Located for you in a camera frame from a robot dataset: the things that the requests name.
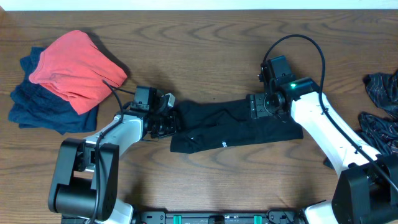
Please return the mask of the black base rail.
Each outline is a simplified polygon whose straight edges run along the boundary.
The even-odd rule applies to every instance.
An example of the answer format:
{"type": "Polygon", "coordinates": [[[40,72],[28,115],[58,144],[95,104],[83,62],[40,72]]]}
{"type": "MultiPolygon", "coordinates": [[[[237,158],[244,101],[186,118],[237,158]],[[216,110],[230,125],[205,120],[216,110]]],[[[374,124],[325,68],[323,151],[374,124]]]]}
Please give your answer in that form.
{"type": "Polygon", "coordinates": [[[266,224],[291,223],[306,224],[302,212],[295,210],[272,209],[266,212],[166,212],[138,211],[132,205],[118,202],[109,218],[94,223],[130,224],[266,224]]]}

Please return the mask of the folded red garment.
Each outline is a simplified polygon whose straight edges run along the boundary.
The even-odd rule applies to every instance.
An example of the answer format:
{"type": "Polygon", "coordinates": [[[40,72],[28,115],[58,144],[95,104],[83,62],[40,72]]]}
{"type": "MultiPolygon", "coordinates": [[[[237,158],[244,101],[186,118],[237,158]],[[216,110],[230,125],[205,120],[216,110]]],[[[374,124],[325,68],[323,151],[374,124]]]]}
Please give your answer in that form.
{"type": "Polygon", "coordinates": [[[73,30],[59,37],[42,53],[29,81],[39,84],[69,102],[78,114],[100,104],[111,90],[120,87],[127,75],[107,58],[89,36],[73,30]]]}

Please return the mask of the folded navy blue garment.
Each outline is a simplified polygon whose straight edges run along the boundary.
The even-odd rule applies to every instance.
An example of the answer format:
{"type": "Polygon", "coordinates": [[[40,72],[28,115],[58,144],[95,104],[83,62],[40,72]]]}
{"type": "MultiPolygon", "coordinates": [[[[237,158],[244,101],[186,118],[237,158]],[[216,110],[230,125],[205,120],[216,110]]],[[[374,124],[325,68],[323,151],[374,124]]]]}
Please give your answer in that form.
{"type": "Polygon", "coordinates": [[[20,59],[24,79],[10,94],[14,105],[8,120],[17,123],[21,129],[47,128],[60,134],[95,131],[97,106],[78,115],[69,102],[29,81],[29,75],[37,68],[43,51],[42,47],[32,47],[30,54],[20,59]]]}

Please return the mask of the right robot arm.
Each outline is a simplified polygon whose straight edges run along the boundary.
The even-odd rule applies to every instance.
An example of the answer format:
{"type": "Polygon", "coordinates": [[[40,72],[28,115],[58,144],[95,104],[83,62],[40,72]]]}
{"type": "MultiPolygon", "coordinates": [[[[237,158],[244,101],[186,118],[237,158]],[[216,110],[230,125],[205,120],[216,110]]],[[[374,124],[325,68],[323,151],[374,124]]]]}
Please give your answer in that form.
{"type": "Polygon", "coordinates": [[[397,156],[362,140],[311,78],[298,79],[284,56],[261,63],[264,92],[252,95],[252,118],[295,121],[325,153],[337,176],[333,198],[310,205],[295,223],[389,223],[397,220],[397,156]]]}

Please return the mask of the plain black t-shirt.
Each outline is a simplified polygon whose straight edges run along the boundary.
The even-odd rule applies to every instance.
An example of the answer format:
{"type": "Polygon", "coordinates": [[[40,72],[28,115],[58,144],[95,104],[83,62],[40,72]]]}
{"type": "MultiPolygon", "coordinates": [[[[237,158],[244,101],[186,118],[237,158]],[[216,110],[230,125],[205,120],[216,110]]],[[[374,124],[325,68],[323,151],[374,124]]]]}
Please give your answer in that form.
{"type": "Polygon", "coordinates": [[[272,116],[252,119],[249,99],[207,104],[181,101],[174,110],[181,130],[172,136],[171,152],[193,154],[303,138],[302,127],[291,119],[272,116]]]}

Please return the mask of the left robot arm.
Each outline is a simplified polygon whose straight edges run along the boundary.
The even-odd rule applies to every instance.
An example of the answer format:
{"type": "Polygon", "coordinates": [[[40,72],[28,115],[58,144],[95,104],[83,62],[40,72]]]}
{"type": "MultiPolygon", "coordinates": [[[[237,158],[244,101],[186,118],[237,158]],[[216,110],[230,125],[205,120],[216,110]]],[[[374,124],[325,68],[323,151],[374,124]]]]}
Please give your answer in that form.
{"type": "Polygon", "coordinates": [[[64,140],[50,186],[49,210],[62,223],[139,223],[134,207],[118,199],[119,159],[135,143],[162,139],[178,130],[175,96],[137,86],[133,100],[96,134],[64,140]]]}

